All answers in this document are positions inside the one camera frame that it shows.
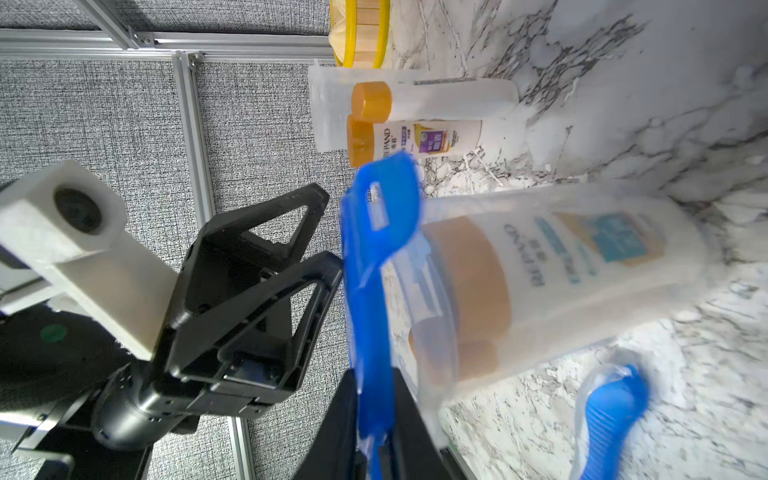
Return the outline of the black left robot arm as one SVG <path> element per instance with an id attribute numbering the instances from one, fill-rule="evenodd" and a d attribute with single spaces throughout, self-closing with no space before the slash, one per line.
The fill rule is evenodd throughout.
<path id="1" fill-rule="evenodd" d="M 329 201 L 317 184 L 214 216 L 199 231 L 139 360 L 79 313 L 1 318 L 1 408 L 26 410 L 19 453 L 42 479 L 142 479 L 155 443 L 204 415 L 256 419 L 302 385 L 342 277 L 307 246 Z"/>

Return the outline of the orange cap bottle four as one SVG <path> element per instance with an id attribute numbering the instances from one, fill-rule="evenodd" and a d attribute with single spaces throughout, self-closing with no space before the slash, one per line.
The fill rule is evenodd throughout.
<path id="1" fill-rule="evenodd" d="M 709 247 L 673 202 L 589 190 L 490 195 L 426 222 L 459 341 L 599 336 L 601 318 L 665 308 Z"/>

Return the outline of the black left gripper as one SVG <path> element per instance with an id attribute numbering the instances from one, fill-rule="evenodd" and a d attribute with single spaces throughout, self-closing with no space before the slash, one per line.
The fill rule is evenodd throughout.
<path id="1" fill-rule="evenodd" d="M 310 183 L 204 224 L 155 358 L 119 370 L 96 402 L 91 429 L 102 445 L 142 450 L 195 432 L 202 415 L 256 419 L 296 392 L 342 277 L 328 251 L 303 259 L 329 199 Z M 285 243 L 252 232 L 297 210 L 304 214 Z M 357 398 L 348 369 L 293 480 L 356 478 Z"/>

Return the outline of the blue lid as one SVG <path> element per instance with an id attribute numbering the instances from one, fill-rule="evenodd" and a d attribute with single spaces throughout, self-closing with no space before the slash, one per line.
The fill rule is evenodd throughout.
<path id="1" fill-rule="evenodd" d="M 413 158 L 404 152 L 360 168 L 341 201 L 357 430 L 372 479 L 385 477 L 379 450 L 386 445 L 395 421 L 390 330 L 380 268 L 409 242 L 419 218 L 418 175 Z"/>

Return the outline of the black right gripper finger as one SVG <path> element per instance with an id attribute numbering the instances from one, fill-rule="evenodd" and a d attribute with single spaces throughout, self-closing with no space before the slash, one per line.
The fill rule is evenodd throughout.
<path id="1" fill-rule="evenodd" d="M 390 479 L 469 479 L 457 457 L 438 449 L 399 369 L 393 369 L 395 420 L 389 437 Z"/>

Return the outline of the orange cap bottle one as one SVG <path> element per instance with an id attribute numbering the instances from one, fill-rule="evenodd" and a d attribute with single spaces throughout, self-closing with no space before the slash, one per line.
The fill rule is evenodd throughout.
<path id="1" fill-rule="evenodd" d="M 458 333 L 442 318 L 416 323 L 408 334 L 418 367 L 428 382 L 448 385 L 479 379 L 499 369 L 495 345 L 486 340 L 459 341 Z"/>

